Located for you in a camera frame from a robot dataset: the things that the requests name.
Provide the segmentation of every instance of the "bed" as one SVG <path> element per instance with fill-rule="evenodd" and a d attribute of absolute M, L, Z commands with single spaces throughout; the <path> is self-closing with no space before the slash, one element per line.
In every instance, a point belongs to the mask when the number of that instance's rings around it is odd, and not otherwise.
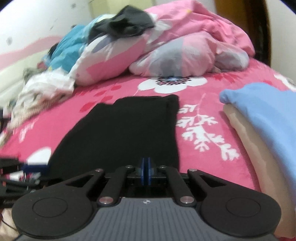
<path fill-rule="evenodd" d="M 41 55 L 34 58 L 36 65 Z M 17 66 L 23 70 L 26 64 Z M 8 67 L 3 73 L 13 72 Z M 6 75 L 7 89 L 13 86 L 15 76 Z M 141 77 L 124 73 L 118 77 L 101 81 L 86 87 L 77 87 L 73 96 L 61 104 L 42 111 L 14 130 L 1 156 L 18 157 L 20 161 L 47 163 L 63 137 L 97 103 L 112 104 L 127 96 L 179 96 L 179 112 L 176 123 L 176 140 L 179 150 L 179 170 L 196 168 L 217 177 L 260 191 L 260 183 L 254 166 L 236 130 L 231 126 L 219 101 L 224 89 L 239 89 L 253 82 L 264 82 L 279 90 L 293 89 L 288 80 L 265 64 L 251 58 L 244 71 L 206 73 L 201 77 Z M 3 101 L 15 97 L 16 91 L 5 94 Z M 11 179 L 21 180 L 22 172 L 12 173 Z M 12 224 L 9 211 L 4 220 Z M 2 223 L 0 231 L 5 233 Z"/>

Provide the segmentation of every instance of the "blue cloth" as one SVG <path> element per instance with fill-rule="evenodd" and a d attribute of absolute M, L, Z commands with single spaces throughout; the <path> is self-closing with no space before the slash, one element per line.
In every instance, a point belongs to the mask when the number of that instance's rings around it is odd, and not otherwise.
<path fill-rule="evenodd" d="M 265 83 L 224 90 L 220 101 L 233 104 L 267 144 L 288 181 L 296 205 L 296 93 Z"/>
<path fill-rule="evenodd" d="M 84 48 L 87 45 L 89 32 L 96 22 L 113 15 L 104 14 L 92 20 L 88 25 L 76 25 L 63 39 L 59 42 L 51 58 L 46 55 L 43 62 L 49 70 L 62 67 L 65 71 L 70 72 L 76 61 L 79 59 Z"/>

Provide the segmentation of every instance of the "wall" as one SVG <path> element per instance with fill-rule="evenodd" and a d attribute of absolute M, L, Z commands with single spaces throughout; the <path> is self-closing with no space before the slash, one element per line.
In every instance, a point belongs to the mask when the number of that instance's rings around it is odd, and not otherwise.
<path fill-rule="evenodd" d="M 163 3 L 168 3 L 172 2 L 174 0 L 155 0 L 157 5 L 163 4 Z M 216 5 L 215 5 L 215 0 L 198 0 L 201 2 L 208 10 L 211 12 L 216 13 Z"/>
<path fill-rule="evenodd" d="M 280 0 L 266 0 L 271 28 L 271 67 L 296 81 L 296 15 Z"/>
<path fill-rule="evenodd" d="M 48 37 L 64 36 L 74 24 L 91 21 L 87 0 L 13 0 L 0 12 L 0 54 Z"/>

